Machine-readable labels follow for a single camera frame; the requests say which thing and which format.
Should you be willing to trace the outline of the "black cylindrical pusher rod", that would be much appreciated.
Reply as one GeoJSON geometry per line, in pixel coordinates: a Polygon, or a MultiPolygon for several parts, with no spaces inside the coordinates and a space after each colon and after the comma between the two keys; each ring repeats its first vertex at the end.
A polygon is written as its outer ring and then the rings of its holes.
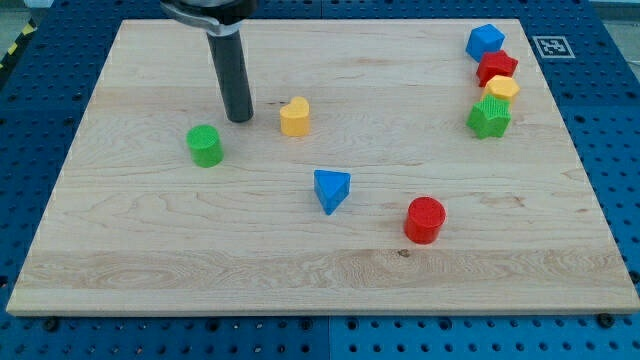
{"type": "Polygon", "coordinates": [[[240,32],[207,34],[207,40],[227,119],[234,123],[249,121],[254,110],[240,32]]]}

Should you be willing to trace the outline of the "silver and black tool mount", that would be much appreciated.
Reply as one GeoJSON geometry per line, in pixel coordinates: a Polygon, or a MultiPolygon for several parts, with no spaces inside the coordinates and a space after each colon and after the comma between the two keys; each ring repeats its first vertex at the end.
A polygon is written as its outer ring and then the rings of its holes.
{"type": "Polygon", "coordinates": [[[237,32],[259,8],[258,0],[161,0],[162,11],[184,25],[224,37],[237,32]]]}

